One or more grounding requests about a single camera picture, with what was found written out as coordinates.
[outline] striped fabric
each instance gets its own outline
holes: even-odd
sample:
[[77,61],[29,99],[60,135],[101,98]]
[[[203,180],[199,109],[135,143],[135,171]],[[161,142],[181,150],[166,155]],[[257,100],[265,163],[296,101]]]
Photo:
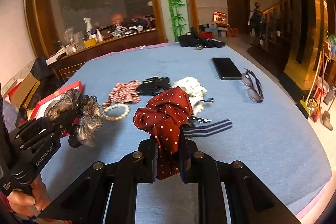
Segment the striped fabric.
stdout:
[[214,124],[208,124],[206,126],[196,128],[184,127],[183,131],[186,137],[207,137],[228,130],[231,127],[232,122],[230,120],[223,120]]

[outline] wooden cabinet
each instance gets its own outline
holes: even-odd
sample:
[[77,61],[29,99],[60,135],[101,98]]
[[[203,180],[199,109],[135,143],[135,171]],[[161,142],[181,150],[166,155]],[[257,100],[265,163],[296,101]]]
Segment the wooden cabinet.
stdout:
[[121,52],[134,47],[156,44],[160,44],[158,32],[156,29],[150,29],[140,33],[112,38],[97,43],[92,47],[78,50],[52,63],[50,66],[54,69],[58,77],[66,82],[80,67],[93,58],[111,52]]

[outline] red polka dot scarf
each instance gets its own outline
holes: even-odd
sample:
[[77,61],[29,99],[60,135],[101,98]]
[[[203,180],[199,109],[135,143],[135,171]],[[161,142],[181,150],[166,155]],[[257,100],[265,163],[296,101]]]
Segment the red polka dot scarf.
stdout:
[[176,87],[154,96],[146,107],[138,108],[134,125],[155,137],[158,145],[157,178],[165,179],[179,172],[177,151],[180,126],[192,112],[188,95]]

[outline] cardboard box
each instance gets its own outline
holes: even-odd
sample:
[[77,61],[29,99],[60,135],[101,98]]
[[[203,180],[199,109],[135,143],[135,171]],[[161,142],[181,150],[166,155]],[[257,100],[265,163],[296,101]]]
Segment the cardboard box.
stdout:
[[206,32],[211,32],[212,37],[218,37],[218,29],[217,28],[204,28]]
[[217,24],[215,22],[209,22],[208,25],[209,27],[207,28],[217,28]]
[[33,98],[33,96],[34,96],[35,92],[37,91],[37,88],[39,87],[40,84],[41,84],[41,82],[40,82],[40,80],[38,80],[36,82],[36,84],[33,86],[33,88],[31,89],[31,91],[29,92],[25,102],[22,105],[22,108],[24,110],[26,110],[28,108],[28,105],[29,105],[31,99]]
[[37,79],[29,73],[27,77],[21,82],[19,87],[15,90],[11,97],[11,105],[18,111],[20,107],[25,103],[31,90],[37,83]]

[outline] pearl bracelet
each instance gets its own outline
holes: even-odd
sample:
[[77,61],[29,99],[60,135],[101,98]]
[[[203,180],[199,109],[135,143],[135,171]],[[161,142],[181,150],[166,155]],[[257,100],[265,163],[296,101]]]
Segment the pearl bracelet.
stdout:
[[105,113],[108,113],[110,110],[117,108],[117,107],[124,107],[125,108],[125,112],[123,114],[121,114],[120,116],[117,117],[110,117],[108,115],[106,115],[106,120],[108,121],[118,121],[121,120],[123,118],[125,118],[129,112],[130,112],[130,107],[126,104],[122,104],[122,103],[118,103],[118,104],[114,104],[114,105],[110,105],[107,108],[104,109]]

